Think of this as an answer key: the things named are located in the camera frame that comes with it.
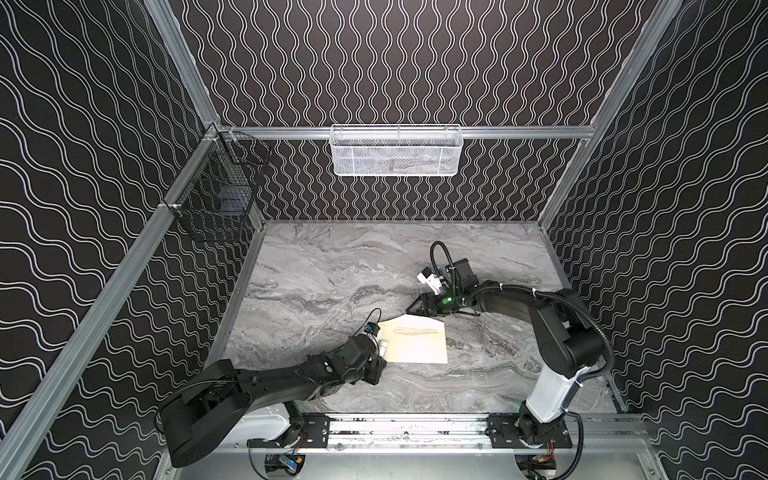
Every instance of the gray marble surface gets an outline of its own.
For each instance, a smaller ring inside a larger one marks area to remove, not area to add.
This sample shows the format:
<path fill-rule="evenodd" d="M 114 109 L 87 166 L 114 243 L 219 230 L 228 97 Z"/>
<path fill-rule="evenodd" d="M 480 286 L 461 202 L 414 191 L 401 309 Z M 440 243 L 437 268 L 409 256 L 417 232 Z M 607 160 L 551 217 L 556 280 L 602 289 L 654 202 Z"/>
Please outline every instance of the gray marble surface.
<path fill-rule="evenodd" d="M 290 366 L 344 343 L 374 307 L 382 319 L 402 315 L 429 291 L 416 274 L 429 265 L 434 240 L 445 242 L 454 260 L 468 258 L 480 280 L 561 288 L 533 224 L 271 223 L 225 355 L 240 368 Z M 344 386 L 303 408 L 516 411 L 541 368 L 531 326 L 488 313 L 444 321 L 447 364 L 390 363 L 377 386 Z M 616 411 L 602 379 L 585 384 L 571 408 Z"/>

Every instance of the paper sheet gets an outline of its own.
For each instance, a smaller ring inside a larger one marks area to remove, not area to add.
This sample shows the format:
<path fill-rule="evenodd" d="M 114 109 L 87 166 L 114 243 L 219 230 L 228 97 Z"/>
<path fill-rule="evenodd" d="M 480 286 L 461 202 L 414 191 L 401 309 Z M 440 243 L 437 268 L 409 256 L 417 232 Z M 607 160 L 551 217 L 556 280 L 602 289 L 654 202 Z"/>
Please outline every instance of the paper sheet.
<path fill-rule="evenodd" d="M 384 360 L 402 363 L 448 363 L 445 324 L 426 316 L 403 315 L 379 323 L 387 346 Z"/>

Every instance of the white wire basket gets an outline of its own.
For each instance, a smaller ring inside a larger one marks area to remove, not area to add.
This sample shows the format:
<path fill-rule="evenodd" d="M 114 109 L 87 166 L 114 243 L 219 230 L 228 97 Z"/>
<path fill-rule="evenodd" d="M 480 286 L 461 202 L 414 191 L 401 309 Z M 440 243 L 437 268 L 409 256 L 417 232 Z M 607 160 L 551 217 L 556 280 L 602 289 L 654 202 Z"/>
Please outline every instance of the white wire basket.
<path fill-rule="evenodd" d="M 342 177 L 451 177 L 463 145 L 458 125 L 331 127 L 333 173 Z"/>

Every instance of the wire basket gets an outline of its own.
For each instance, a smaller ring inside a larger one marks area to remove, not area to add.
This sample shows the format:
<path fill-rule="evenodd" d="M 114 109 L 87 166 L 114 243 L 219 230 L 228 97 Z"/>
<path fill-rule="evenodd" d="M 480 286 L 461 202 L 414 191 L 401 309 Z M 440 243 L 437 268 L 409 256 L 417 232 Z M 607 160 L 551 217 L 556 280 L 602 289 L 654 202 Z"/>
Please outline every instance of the wire basket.
<path fill-rule="evenodd" d="M 451 177 L 462 156 L 458 125 L 331 127 L 333 172 L 343 177 Z"/>
<path fill-rule="evenodd" d="M 249 167 L 222 151 L 210 152 L 197 168 L 172 211 L 184 231 L 198 242 L 248 241 L 253 185 Z"/>

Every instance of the patterned wallpaper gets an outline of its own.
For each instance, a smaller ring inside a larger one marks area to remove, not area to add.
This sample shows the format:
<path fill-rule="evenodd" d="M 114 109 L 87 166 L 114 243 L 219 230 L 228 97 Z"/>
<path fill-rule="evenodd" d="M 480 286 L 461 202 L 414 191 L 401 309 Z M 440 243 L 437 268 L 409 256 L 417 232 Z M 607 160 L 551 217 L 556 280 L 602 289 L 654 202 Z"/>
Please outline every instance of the patterned wallpaper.
<path fill-rule="evenodd" d="M 240 140 L 233 151 L 267 158 L 253 182 L 268 219 L 536 221 L 577 144 L 466 141 L 453 177 L 338 177 L 327 141 L 271 142 L 267 156 Z"/>
<path fill-rule="evenodd" d="M 0 438 L 203 128 L 141 0 L 0 0 Z"/>
<path fill-rule="evenodd" d="M 171 0 L 222 122 L 588 124 L 654 0 Z"/>
<path fill-rule="evenodd" d="M 174 223 L 23 478 L 153 477 L 157 404 L 202 370 L 247 250 Z"/>
<path fill-rule="evenodd" d="M 768 2 L 687 0 L 551 238 L 670 478 L 768 478 Z"/>

